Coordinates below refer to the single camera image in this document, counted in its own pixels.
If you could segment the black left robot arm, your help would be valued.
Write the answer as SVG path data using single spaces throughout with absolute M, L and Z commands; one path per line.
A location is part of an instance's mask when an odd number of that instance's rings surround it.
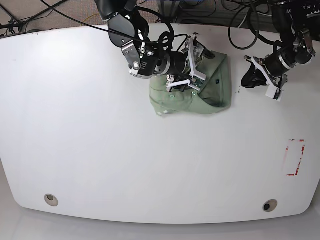
M 265 67 L 272 81 L 280 78 L 277 87 L 284 83 L 283 75 L 296 67 L 305 65 L 316 56 L 312 43 L 313 24 L 308 15 L 320 11 L 318 0 L 267 0 L 271 7 L 272 24 L 281 41 L 270 41 L 258 35 L 258 39 L 273 46 L 273 53 L 258 62 Z

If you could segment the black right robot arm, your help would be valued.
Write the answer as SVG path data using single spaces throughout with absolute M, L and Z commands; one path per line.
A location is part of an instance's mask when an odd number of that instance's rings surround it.
M 97 0 L 99 15 L 108 25 L 110 41 L 128 62 L 129 73 L 136 78 L 150 79 L 165 76 L 166 89 L 183 92 L 186 88 L 200 91 L 208 75 L 197 70 L 196 62 L 215 55 L 197 40 L 197 33 L 186 35 L 178 50 L 173 42 L 178 35 L 171 21 L 154 10 L 140 7 L 135 0 Z M 141 12 L 157 16 L 167 27 L 157 41 L 149 38 L 149 24 Z

